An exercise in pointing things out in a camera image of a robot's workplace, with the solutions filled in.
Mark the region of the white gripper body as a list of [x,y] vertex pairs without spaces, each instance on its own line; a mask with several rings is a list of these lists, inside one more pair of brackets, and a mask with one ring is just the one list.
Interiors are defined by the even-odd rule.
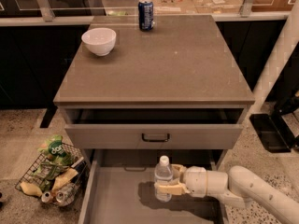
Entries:
[[192,197],[204,198],[207,190],[207,170],[203,167],[190,167],[183,175],[183,182]]

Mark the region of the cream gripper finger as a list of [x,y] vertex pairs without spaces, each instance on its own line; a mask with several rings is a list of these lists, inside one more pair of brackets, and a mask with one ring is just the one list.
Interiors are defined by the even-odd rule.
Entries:
[[162,194],[172,194],[172,195],[184,195],[184,194],[190,194],[190,191],[187,189],[186,185],[183,183],[178,182],[170,182],[167,184],[162,184],[156,182],[154,184],[154,187],[157,189],[158,192]]
[[187,168],[181,164],[172,164],[173,178],[183,180]]

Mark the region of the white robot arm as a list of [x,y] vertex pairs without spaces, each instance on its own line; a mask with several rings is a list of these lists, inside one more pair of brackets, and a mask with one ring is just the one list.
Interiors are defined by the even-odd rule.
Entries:
[[245,167],[234,166],[228,173],[208,171],[203,167],[171,164],[167,156],[162,156],[158,165],[169,168],[170,176],[163,180],[155,168],[156,195],[213,197],[237,208],[248,208],[256,202],[282,224],[299,224],[299,203]]

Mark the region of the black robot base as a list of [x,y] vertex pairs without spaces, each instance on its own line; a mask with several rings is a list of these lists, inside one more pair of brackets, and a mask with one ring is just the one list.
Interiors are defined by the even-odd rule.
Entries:
[[299,136],[293,134],[279,113],[252,114],[249,120],[265,150],[283,153],[299,148]]

